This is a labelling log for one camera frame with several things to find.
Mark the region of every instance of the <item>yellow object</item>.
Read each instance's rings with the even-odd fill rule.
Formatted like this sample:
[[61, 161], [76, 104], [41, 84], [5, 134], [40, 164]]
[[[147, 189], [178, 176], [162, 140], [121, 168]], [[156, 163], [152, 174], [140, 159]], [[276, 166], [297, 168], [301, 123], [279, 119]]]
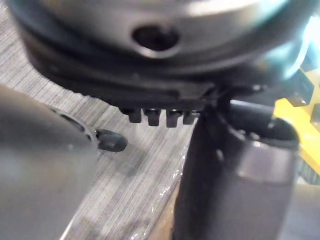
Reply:
[[316, 103], [320, 103], [320, 69], [304, 73], [314, 85], [308, 106], [294, 107], [283, 98], [276, 102], [274, 115], [290, 122], [300, 138], [301, 157], [320, 175], [320, 132], [310, 123]]

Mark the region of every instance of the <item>hole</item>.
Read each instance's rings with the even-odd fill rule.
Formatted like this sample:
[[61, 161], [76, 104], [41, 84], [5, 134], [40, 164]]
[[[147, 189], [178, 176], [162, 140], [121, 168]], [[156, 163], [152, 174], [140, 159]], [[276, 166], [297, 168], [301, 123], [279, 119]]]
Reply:
[[133, 32], [132, 38], [140, 46], [156, 52], [169, 50], [179, 42], [175, 30], [159, 25], [139, 27]]
[[69, 123], [71, 123], [74, 127], [76, 127], [80, 132], [84, 132], [85, 128], [78, 122], [76, 122], [75, 120], [73, 120], [72, 118], [66, 116], [66, 115], [60, 115], [62, 118], [64, 118], [65, 120], [67, 120]]
[[86, 138], [90, 140], [90, 142], [92, 141], [91, 137], [87, 134]]

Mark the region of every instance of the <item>gray carpet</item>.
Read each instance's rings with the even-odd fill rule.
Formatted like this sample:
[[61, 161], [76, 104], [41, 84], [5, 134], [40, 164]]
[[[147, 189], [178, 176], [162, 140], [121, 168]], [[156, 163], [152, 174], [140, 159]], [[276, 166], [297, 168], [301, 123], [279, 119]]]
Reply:
[[0, 0], [0, 84], [83, 120], [125, 135], [120, 153], [101, 152], [96, 177], [80, 206], [67, 240], [144, 240], [179, 180], [192, 127], [174, 129], [129, 123], [117, 108], [75, 94], [38, 74]]

